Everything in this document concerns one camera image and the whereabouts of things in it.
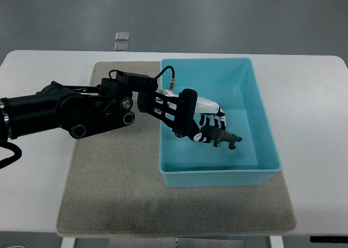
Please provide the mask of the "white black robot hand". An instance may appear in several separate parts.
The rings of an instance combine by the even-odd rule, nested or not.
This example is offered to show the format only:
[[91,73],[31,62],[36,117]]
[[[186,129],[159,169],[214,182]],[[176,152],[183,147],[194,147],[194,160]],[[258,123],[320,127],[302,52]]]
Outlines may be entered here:
[[138,93],[137,106],[140,112],[148,113],[172,129],[178,138],[210,142],[210,137],[201,131],[204,125],[226,129],[226,115],[214,101],[199,97],[192,89],[184,89],[178,95],[169,90]]

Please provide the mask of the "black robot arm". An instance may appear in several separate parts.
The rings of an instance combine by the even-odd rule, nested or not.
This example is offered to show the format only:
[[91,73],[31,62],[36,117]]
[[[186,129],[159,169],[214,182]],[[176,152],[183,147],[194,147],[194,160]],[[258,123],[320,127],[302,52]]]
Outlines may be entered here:
[[13,155],[1,160],[1,168],[22,156],[9,139],[62,128],[75,139],[131,125],[135,115],[133,93],[150,94],[158,88],[162,70],[154,78],[111,70],[97,86],[67,86],[52,81],[35,95],[1,98],[1,148]]

